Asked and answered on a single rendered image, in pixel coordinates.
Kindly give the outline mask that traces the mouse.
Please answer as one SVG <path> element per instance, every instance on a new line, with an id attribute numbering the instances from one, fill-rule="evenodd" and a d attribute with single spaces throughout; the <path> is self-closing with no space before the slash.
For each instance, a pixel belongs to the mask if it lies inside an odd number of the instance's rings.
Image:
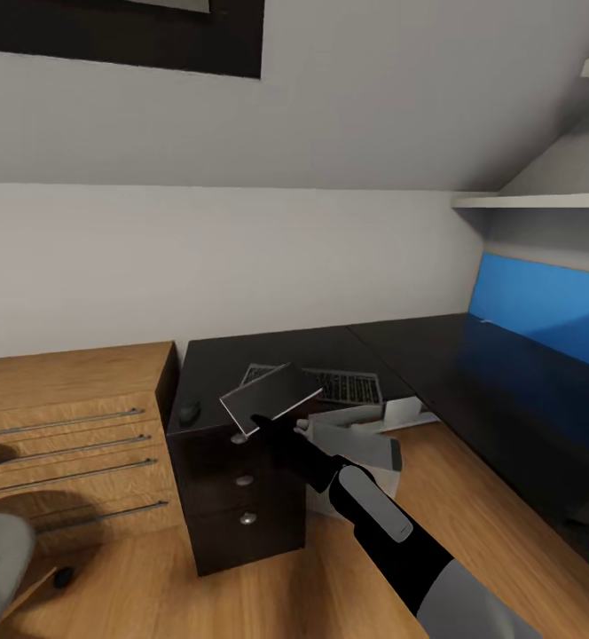
<path id="1" fill-rule="evenodd" d="M 178 412 L 178 420 L 180 422 L 191 422 L 200 412 L 200 402 L 188 401 L 184 402 Z"/>

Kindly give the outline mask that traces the keyboard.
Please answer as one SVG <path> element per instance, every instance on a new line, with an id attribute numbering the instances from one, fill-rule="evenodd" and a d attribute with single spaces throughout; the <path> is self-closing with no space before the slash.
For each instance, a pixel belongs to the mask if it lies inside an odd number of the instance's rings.
<path id="1" fill-rule="evenodd" d="M 301 369 L 314 382 L 321 385 L 321 390 L 316 392 L 316 397 L 308 398 L 308 400 L 356 404 L 356 406 L 383 406 L 385 404 L 382 401 L 377 374 L 296 368 Z M 279 369 L 279 366 L 249 365 L 240 384 L 240 389 L 245 383 L 252 383 L 252 380 L 264 376 L 266 373 L 271 373 L 273 369 Z"/>

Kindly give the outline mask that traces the notebook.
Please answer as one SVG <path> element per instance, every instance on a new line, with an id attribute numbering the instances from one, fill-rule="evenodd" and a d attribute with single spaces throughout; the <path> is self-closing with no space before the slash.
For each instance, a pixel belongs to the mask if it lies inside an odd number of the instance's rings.
<path id="1" fill-rule="evenodd" d="M 277 420 L 304 400 L 315 398 L 318 391 L 321 391 L 319 383 L 297 369 L 295 363 L 288 363 L 220 399 L 248 437 L 260 430 L 251 420 L 251 414 Z"/>

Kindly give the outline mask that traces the swivel chair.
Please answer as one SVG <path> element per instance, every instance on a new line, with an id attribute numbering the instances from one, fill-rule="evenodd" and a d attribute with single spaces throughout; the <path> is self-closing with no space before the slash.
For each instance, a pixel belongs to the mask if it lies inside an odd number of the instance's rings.
<path id="1" fill-rule="evenodd" d="M 0 623 L 24 600 L 53 575 L 55 588 L 66 587 L 73 575 L 73 568 L 64 566 L 58 570 L 52 565 L 41 577 L 13 599 L 35 550 L 35 531 L 31 523 L 19 514 L 0 512 Z M 13 599 L 13 600 L 12 600 Z"/>

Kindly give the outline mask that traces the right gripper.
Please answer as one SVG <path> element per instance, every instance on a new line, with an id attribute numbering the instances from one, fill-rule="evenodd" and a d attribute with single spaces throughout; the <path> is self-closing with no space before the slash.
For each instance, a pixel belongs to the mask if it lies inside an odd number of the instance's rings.
<path id="1" fill-rule="evenodd" d="M 259 435 L 271 446 L 272 466 L 275 469 L 286 466 L 303 480 L 305 460 L 318 447 L 294 431 L 295 419 L 287 414 L 277 420 L 251 414 L 251 420 L 260 428 Z"/>

